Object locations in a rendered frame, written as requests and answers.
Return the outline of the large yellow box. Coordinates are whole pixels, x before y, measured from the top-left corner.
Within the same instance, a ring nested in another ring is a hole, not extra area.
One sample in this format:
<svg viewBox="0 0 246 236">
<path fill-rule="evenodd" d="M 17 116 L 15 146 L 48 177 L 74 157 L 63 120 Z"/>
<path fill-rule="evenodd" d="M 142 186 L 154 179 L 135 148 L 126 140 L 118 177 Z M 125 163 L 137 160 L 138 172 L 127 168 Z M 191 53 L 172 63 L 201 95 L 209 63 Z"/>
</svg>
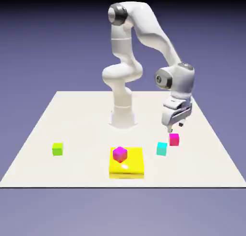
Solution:
<svg viewBox="0 0 246 236">
<path fill-rule="evenodd" d="M 112 152 L 116 147 L 111 147 L 109 160 L 109 178 L 114 179 L 142 179 L 144 178 L 144 158 L 142 147 L 123 147 L 127 149 L 127 159 L 118 163 L 113 159 Z"/>
</svg>

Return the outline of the small magenta cube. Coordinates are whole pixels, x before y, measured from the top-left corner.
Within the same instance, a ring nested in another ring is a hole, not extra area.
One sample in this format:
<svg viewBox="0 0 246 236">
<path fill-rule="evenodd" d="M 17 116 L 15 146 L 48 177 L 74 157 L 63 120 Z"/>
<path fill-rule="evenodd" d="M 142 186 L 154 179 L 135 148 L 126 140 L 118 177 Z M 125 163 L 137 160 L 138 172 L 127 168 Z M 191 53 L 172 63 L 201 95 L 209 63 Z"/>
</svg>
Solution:
<svg viewBox="0 0 246 236">
<path fill-rule="evenodd" d="M 128 152 L 127 149 L 119 146 L 115 148 L 112 152 L 113 159 L 118 163 L 122 163 L 124 160 L 127 159 Z"/>
</svg>

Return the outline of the small green cube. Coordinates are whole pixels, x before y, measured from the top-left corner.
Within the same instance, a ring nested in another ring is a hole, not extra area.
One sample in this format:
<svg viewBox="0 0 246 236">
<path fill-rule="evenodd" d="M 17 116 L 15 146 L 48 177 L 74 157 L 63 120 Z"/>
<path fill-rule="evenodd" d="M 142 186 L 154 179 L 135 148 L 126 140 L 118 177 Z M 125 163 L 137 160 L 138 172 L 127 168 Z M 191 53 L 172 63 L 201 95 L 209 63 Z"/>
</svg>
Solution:
<svg viewBox="0 0 246 236">
<path fill-rule="evenodd" d="M 63 143 L 54 143 L 52 145 L 52 154 L 53 156 L 62 156 L 63 155 Z"/>
</svg>

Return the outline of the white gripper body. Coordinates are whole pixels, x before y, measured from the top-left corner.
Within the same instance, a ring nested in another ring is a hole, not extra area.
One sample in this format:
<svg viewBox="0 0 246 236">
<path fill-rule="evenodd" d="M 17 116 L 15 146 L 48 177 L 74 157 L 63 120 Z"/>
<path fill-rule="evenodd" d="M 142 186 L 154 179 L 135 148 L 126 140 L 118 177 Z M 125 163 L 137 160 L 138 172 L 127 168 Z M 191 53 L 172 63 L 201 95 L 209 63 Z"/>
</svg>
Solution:
<svg viewBox="0 0 246 236">
<path fill-rule="evenodd" d="M 186 120 L 191 115 L 192 103 L 180 102 L 172 107 L 164 106 L 161 123 L 164 126 L 174 125 L 181 120 Z"/>
</svg>

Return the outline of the small cyan cube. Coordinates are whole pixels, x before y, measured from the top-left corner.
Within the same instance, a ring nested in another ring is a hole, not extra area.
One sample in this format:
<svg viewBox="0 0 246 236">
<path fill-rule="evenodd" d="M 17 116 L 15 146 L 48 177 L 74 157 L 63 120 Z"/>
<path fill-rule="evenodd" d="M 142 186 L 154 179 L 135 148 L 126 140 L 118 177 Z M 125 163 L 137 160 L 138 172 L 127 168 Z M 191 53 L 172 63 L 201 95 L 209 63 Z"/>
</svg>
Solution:
<svg viewBox="0 0 246 236">
<path fill-rule="evenodd" d="M 167 153 L 167 143 L 158 142 L 156 154 L 161 156 L 166 156 L 166 153 Z"/>
</svg>

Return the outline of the small pink cube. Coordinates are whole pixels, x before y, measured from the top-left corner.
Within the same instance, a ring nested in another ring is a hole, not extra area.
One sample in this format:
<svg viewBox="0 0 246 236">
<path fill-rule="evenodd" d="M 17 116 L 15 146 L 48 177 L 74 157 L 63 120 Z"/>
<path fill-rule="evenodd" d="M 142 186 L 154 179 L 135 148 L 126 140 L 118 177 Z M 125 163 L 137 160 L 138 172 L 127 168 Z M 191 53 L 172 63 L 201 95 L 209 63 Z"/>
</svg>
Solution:
<svg viewBox="0 0 246 236">
<path fill-rule="evenodd" d="M 170 146 L 178 146 L 179 145 L 179 134 L 178 133 L 170 133 L 169 134 L 169 145 Z"/>
</svg>

